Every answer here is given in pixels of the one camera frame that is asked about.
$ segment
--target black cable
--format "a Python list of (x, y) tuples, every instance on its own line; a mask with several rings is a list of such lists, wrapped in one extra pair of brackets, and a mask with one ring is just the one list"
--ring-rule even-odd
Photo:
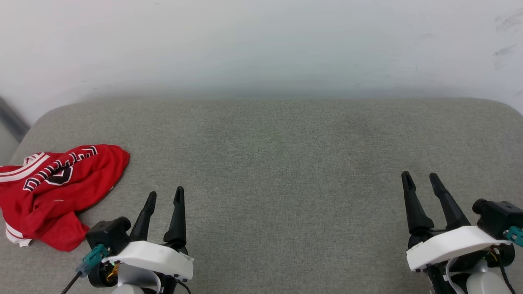
[(516, 294), (516, 292), (514, 291), (514, 288), (512, 288), (512, 285), (508, 282), (507, 273), (505, 272), (505, 268), (503, 267), (503, 261), (501, 260), (501, 253), (499, 253), (499, 254), (496, 253), (496, 255), (497, 255), (497, 260), (499, 263), (499, 269), (501, 270), (501, 275), (503, 276), (503, 280), (505, 281), (505, 284), (507, 284), (507, 287), (512, 294)]
[(187, 287), (187, 285), (185, 285), (181, 281), (176, 281), (176, 282), (187, 290), (187, 294), (191, 294), (191, 290), (189, 290), (189, 287)]
[(82, 272), (76, 273), (76, 276), (74, 276), (74, 278), (69, 282), (69, 284), (67, 284), (67, 287), (65, 287), (65, 289), (62, 291), (62, 294), (66, 294), (67, 291), (69, 291), (71, 286), (74, 284), (74, 282), (76, 282), (76, 280), (78, 280), (78, 278), (80, 278), (81, 275), (82, 275)]

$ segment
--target red jersey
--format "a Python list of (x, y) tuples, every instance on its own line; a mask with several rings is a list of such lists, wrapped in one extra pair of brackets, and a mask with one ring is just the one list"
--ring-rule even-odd
[(20, 246), (38, 239), (57, 250), (75, 249), (89, 230), (75, 213), (100, 201), (128, 162), (126, 151), (103, 144), (38, 153), (25, 158), (23, 166), (1, 166), (7, 237)]

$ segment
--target white plastic mount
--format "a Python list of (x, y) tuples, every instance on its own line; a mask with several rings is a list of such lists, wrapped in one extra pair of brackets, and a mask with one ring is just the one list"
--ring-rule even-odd
[(454, 257), (485, 249), (492, 245), (507, 244), (509, 240), (496, 240), (476, 226), (460, 227), (434, 236), (407, 250), (411, 270), (424, 269)]
[(194, 258), (167, 246), (147, 241), (135, 241), (129, 243), (120, 254), (104, 258), (103, 262), (120, 261), (165, 275), (178, 275), (177, 279), (179, 280), (191, 280), (194, 270), (193, 260)]

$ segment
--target robotic arm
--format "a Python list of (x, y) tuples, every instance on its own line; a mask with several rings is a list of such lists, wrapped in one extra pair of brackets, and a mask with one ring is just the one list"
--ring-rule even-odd
[[(523, 245), (523, 210), (503, 201), (479, 199), (472, 210), (481, 217), (471, 226), (463, 211), (445, 189), (439, 177), (430, 174), (434, 194), (447, 220), (442, 230), (434, 223), (416, 196), (408, 172), (402, 175), (408, 232), (406, 251), (410, 269), (425, 272), (436, 294), (510, 294), (505, 267), (514, 261), (516, 245)], [(489, 268), (499, 267), (503, 279)]]
[(66, 293), (79, 276), (89, 277), (94, 287), (117, 288), (112, 294), (173, 294), (192, 279), (193, 258), (187, 253), (184, 189), (178, 187), (174, 197), (173, 217), (164, 235), (165, 244), (147, 242), (149, 222), (156, 204), (151, 192), (130, 235), (131, 222), (120, 217), (101, 221), (86, 234), (93, 251), (76, 269), (78, 274), (66, 287)]

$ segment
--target red shirt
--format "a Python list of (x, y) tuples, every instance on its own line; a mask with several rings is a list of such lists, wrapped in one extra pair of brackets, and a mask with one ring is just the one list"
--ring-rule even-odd
[(102, 144), (38, 153), (23, 166), (0, 167), (7, 237), (20, 246), (38, 239), (57, 250), (75, 249), (89, 230), (75, 213), (99, 202), (128, 162), (126, 151)]

